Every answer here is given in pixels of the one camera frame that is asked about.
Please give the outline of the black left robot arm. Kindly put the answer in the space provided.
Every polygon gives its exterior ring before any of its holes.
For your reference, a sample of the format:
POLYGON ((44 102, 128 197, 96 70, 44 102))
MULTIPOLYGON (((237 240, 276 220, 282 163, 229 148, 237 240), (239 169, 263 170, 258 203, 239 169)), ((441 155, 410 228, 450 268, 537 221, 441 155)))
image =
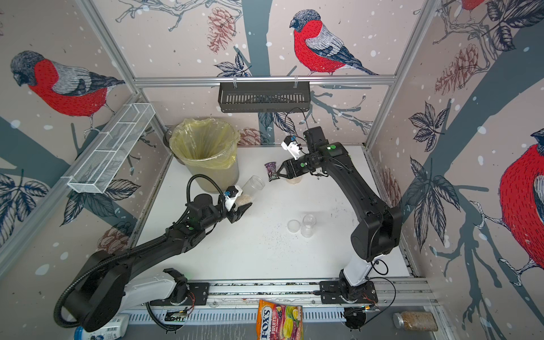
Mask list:
POLYGON ((125 287, 153 266, 195 248, 224 219, 238 221, 251 207, 237 205, 242 190, 230 186, 218 200, 209 194, 191 197, 186 190, 186 209, 162 236, 140 246, 109 254, 92 254, 78 275, 61 293, 53 320, 62 328, 83 327, 96 331, 120 311, 125 287))

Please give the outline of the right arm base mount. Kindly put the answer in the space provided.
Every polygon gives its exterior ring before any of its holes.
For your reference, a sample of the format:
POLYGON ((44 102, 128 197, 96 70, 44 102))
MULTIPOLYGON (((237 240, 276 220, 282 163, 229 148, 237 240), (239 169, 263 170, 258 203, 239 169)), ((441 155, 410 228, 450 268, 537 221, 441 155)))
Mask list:
POLYGON ((326 305, 378 303, 375 286, 370 281, 359 286, 350 286, 344 279, 321 281, 314 294, 320 296, 322 304, 326 305))

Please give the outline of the clear jar lid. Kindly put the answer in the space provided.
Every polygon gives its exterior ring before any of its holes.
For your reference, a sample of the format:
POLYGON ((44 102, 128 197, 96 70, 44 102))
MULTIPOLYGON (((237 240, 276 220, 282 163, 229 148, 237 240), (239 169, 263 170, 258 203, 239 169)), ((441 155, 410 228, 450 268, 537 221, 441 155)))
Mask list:
POLYGON ((287 230, 290 233, 296 234, 300 231, 301 224, 298 220, 289 220, 287 223, 287 230))

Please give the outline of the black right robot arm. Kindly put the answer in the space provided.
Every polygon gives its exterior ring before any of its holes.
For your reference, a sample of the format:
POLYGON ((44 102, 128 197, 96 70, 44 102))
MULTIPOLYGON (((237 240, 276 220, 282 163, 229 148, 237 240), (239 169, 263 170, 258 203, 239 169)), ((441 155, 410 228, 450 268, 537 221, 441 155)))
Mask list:
POLYGON ((286 140, 281 147, 292 157, 279 167, 279 177, 293 179, 320 169, 337 183, 347 197, 358 225, 351 233, 355 255, 341 271, 341 279, 351 287, 364 284, 375 261, 399 245, 402 224, 400 208, 390 207, 374 192, 358 173, 342 144, 325 143, 303 152, 296 141, 286 140))

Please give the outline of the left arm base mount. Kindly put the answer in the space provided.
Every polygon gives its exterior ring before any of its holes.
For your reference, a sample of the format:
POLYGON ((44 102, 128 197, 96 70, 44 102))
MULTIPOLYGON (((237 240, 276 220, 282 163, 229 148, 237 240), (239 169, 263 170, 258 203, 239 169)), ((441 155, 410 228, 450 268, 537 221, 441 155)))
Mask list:
POLYGON ((208 301, 211 285, 208 282, 191 281, 176 269, 168 268, 163 270, 161 279, 173 283, 174 287, 170 294, 163 299, 150 301, 151 306, 204 306, 208 301))

